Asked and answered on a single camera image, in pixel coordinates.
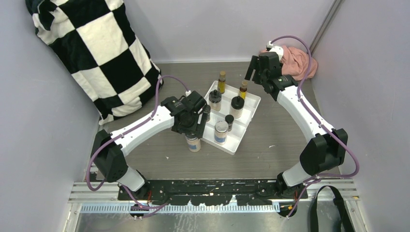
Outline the blue-label silver-top shaker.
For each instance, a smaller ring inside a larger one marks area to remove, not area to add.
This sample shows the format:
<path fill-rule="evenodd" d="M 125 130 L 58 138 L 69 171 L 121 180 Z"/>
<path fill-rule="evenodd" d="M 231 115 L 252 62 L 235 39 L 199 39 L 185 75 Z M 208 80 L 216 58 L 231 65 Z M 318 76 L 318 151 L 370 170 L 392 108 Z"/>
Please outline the blue-label silver-top shaker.
<path fill-rule="evenodd" d="M 201 149 L 201 140 L 197 136 L 186 134 L 185 138 L 188 144 L 188 149 L 191 152 L 198 152 Z"/>

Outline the yellow-label sauce bottle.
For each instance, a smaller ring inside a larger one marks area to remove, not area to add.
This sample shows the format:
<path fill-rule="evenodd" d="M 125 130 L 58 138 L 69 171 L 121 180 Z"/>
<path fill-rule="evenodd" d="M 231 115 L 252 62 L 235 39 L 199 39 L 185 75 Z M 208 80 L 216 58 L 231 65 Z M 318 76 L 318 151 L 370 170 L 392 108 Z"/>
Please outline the yellow-label sauce bottle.
<path fill-rule="evenodd" d="M 246 94 L 247 94 L 247 89 L 248 89 L 248 81 L 242 81 L 241 86 L 239 88 L 239 93 L 238 96 L 241 97 L 242 99 L 246 99 Z"/>

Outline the taped black-lid grinder jar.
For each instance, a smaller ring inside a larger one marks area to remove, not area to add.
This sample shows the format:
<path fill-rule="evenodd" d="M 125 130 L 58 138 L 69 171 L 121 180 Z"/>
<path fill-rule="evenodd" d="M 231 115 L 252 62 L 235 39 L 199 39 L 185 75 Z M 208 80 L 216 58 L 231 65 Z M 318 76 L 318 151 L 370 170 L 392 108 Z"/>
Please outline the taped black-lid grinder jar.
<path fill-rule="evenodd" d="M 220 111 L 221 110 L 221 99 L 222 94 L 217 90 L 213 90 L 208 95 L 209 105 L 212 110 Z"/>

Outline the gold-cap yellow sauce bottle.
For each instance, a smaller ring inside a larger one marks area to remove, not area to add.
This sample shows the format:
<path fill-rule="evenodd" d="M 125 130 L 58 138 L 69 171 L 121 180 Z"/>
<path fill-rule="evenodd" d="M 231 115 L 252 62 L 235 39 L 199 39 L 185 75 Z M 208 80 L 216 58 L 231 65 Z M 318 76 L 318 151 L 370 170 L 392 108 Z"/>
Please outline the gold-cap yellow sauce bottle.
<path fill-rule="evenodd" d="M 218 85 L 217 90 L 221 93 L 225 93 L 225 86 L 226 86 L 226 72 L 220 71 L 219 78 L 218 78 Z"/>

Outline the small black-cap spice bottle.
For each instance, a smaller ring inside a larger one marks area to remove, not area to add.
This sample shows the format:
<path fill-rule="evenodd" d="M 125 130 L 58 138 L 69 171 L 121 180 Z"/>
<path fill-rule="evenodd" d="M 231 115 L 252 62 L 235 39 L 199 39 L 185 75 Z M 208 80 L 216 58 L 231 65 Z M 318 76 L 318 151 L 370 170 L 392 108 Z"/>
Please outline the small black-cap spice bottle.
<path fill-rule="evenodd" d="M 225 116 L 225 121 L 228 124 L 228 132 L 230 132 L 232 130 L 232 127 L 233 127 L 234 116 L 233 115 L 226 115 Z"/>

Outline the black-lid knob grinder jar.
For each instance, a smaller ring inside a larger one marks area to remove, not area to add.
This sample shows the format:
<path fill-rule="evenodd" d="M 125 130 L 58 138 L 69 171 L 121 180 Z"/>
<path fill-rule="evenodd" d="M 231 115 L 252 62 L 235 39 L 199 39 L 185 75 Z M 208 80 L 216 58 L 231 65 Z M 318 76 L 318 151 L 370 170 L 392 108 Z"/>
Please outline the black-lid knob grinder jar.
<path fill-rule="evenodd" d="M 244 104 L 245 104 L 245 100 L 242 97 L 236 96 L 236 97 L 232 98 L 230 114 L 235 119 L 238 119 L 242 116 L 242 111 L 243 111 L 243 108 L 244 108 Z"/>

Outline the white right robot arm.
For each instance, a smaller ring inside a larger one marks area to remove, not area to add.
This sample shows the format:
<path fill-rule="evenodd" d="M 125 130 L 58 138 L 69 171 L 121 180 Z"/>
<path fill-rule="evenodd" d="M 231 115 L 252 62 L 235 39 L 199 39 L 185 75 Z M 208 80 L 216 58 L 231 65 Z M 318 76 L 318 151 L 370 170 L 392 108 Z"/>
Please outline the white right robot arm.
<path fill-rule="evenodd" d="M 245 79 L 261 85 L 286 109 L 307 141 L 299 162 L 277 175 L 275 192 L 286 199 L 295 193 L 295 186 L 343 164 L 346 150 L 340 142 L 346 144 L 348 135 L 344 129 L 334 129 L 317 111 L 310 109 L 311 104 L 298 92 L 298 82 L 291 75 L 283 75 L 281 68 L 277 53 L 261 53 L 252 56 Z"/>

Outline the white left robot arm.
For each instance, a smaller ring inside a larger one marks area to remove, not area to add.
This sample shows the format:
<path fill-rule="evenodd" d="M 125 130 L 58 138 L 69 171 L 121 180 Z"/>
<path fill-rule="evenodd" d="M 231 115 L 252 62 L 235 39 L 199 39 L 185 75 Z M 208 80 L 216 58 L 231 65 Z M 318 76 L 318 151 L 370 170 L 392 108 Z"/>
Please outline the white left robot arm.
<path fill-rule="evenodd" d="M 137 200 L 148 194 L 145 178 L 131 168 L 125 157 L 147 139 L 167 129 L 202 138 L 208 114 L 207 102 L 197 91 L 188 96 L 168 97 L 145 117 L 114 132 L 97 133 L 90 157 L 106 182 L 118 182 L 130 190 Z"/>

